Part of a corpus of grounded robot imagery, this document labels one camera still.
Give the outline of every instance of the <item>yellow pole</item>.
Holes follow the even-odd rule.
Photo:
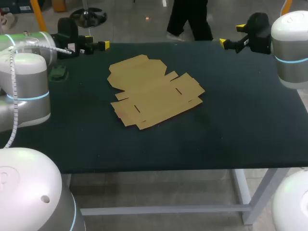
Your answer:
[[[38,0],[30,0],[30,2],[31,2],[31,5],[32,5],[34,15],[37,18],[39,29],[41,31],[47,31],[46,24],[44,22],[44,18],[43,18],[43,15],[42,15],[42,11],[40,11]]]
[[[286,0],[285,6],[284,6],[284,8],[282,9],[282,14],[281,14],[281,16],[283,16],[283,15],[286,14],[286,13],[289,13],[289,10],[290,10],[291,5],[292,5],[292,0]]]

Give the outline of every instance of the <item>green component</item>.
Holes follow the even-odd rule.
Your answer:
[[[55,65],[48,74],[48,80],[50,82],[63,82],[68,78],[68,71],[66,66]]]

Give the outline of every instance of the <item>table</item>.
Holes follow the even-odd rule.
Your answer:
[[[206,90],[203,103],[145,130],[124,127],[111,102],[109,65],[139,54],[167,73],[187,72]],[[111,44],[62,60],[69,77],[50,83],[51,117],[20,128],[13,147],[49,156],[62,173],[234,169],[241,205],[82,209],[83,215],[243,211],[252,224],[290,167],[308,166],[308,116],[296,90],[282,86],[270,55],[223,50],[217,42]],[[0,134],[4,146],[10,131]],[[269,168],[250,195],[243,168]]]

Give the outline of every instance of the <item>screw hole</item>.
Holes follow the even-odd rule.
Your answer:
[[[40,198],[42,200],[42,202],[48,204],[50,202],[50,199],[48,196],[44,195]]]

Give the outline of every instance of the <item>chair base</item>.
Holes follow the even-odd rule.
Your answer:
[[[107,20],[106,12],[99,8],[79,9],[70,16],[74,19],[76,25],[81,28],[91,28],[103,24]]]

